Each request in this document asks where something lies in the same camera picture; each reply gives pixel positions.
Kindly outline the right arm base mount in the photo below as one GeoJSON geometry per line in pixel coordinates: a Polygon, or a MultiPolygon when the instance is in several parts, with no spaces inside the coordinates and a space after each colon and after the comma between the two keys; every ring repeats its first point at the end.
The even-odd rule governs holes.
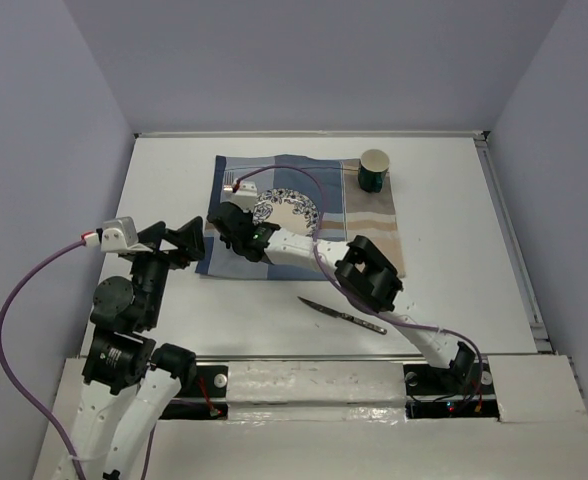
{"type": "Polygon", "coordinates": [[[481,388],[472,399],[469,397],[478,385],[478,365],[475,364],[470,382],[466,386],[448,385],[438,377],[436,370],[426,363],[403,366],[406,391],[405,413],[410,420],[446,418],[494,418],[499,408],[493,376],[487,360],[483,362],[481,388]]]}

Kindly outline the steak knife patterned handle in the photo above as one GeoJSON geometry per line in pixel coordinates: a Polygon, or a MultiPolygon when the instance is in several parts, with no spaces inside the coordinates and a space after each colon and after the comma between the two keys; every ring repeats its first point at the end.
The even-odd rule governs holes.
{"type": "Polygon", "coordinates": [[[313,309],[323,315],[329,316],[331,318],[341,319],[341,320],[349,322],[351,324],[358,325],[359,327],[365,328],[368,331],[375,332],[379,335],[386,335],[387,334],[387,330],[385,328],[378,326],[374,323],[371,323],[369,321],[363,320],[361,318],[355,317],[355,316],[350,315],[345,312],[339,312],[335,309],[318,304],[314,301],[305,299],[303,297],[298,297],[298,300],[301,301],[307,307],[309,307],[309,308],[311,308],[311,309],[313,309]]]}

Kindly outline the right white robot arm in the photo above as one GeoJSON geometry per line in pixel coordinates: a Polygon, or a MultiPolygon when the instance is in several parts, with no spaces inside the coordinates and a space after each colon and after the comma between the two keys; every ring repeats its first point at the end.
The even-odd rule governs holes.
{"type": "Polygon", "coordinates": [[[407,314],[396,313],[394,302],[403,291],[402,281],[394,265],[368,238],[316,240],[277,224],[255,224],[251,213],[231,202],[214,207],[207,221],[226,247],[250,262],[323,274],[352,306],[393,325],[413,344],[434,368],[434,379],[442,390],[456,392],[470,381],[479,356],[473,342],[458,332],[422,325],[407,314]]]}

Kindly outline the paper cup green base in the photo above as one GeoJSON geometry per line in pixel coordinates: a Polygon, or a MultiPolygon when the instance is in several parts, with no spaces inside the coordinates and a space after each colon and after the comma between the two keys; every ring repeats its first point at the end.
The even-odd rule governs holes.
{"type": "Polygon", "coordinates": [[[389,170],[389,156],[378,149],[365,151],[359,159],[358,183],[368,193],[380,193],[389,170]]]}

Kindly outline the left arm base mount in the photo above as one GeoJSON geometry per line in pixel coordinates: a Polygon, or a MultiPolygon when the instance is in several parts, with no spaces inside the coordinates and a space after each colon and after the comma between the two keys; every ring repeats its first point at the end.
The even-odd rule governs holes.
{"type": "Polygon", "coordinates": [[[164,408],[161,420],[210,421],[228,415],[226,364],[199,364],[194,381],[182,387],[164,408]]]}

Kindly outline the blue beige plaid cloth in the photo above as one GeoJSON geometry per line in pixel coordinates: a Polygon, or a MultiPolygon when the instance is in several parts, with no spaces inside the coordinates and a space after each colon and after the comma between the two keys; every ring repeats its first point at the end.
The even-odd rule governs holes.
{"type": "MultiPolygon", "coordinates": [[[[357,235],[365,236],[397,268],[398,276],[405,276],[391,184],[385,181],[378,193],[362,190],[358,183],[357,159],[318,160],[286,154],[257,158],[219,155],[215,162],[210,206],[214,208],[225,200],[223,184],[229,176],[240,177],[268,165],[273,168],[250,178],[262,200],[280,206],[289,195],[311,203],[311,206],[296,208],[293,215],[303,222],[303,231],[311,235],[318,207],[325,199],[321,239],[351,241],[357,235]]],[[[305,268],[249,262],[226,248],[211,224],[206,225],[204,237],[206,254],[196,266],[198,274],[234,280],[325,279],[323,274],[305,268]]]]}

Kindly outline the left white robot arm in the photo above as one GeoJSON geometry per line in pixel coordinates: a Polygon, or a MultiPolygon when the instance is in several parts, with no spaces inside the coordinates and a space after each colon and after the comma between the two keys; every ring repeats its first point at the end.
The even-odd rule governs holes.
{"type": "Polygon", "coordinates": [[[146,337],[157,326],[168,274],[205,256],[203,220],[178,229],[159,221],[137,230],[132,218],[109,220],[84,243],[131,264],[94,290],[94,332],[82,370],[81,398],[56,479],[126,479],[144,440],[176,395],[189,392],[196,356],[146,337]]]}

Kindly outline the blue floral ceramic plate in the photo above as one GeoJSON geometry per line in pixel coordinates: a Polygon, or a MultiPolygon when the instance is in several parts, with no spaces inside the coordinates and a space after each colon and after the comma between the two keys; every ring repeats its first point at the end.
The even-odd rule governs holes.
{"type": "Polygon", "coordinates": [[[319,210],[305,194],[286,188],[273,188],[260,193],[252,212],[255,225],[272,223],[311,237],[317,230],[319,210]]]}

